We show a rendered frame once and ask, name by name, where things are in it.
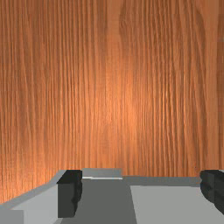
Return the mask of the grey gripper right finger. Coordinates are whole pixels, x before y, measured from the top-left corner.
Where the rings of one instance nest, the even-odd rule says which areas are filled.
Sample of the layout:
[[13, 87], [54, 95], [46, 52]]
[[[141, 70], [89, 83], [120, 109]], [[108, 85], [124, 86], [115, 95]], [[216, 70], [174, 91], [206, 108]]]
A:
[[200, 172], [202, 195], [224, 215], [224, 172], [203, 170]]

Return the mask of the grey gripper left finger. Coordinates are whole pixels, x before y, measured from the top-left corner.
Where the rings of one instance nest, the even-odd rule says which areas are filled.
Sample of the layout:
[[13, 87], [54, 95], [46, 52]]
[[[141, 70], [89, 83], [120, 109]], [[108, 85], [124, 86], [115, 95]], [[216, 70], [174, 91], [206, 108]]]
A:
[[60, 224], [74, 217], [81, 179], [81, 170], [58, 171], [47, 184], [0, 204], [0, 224]]

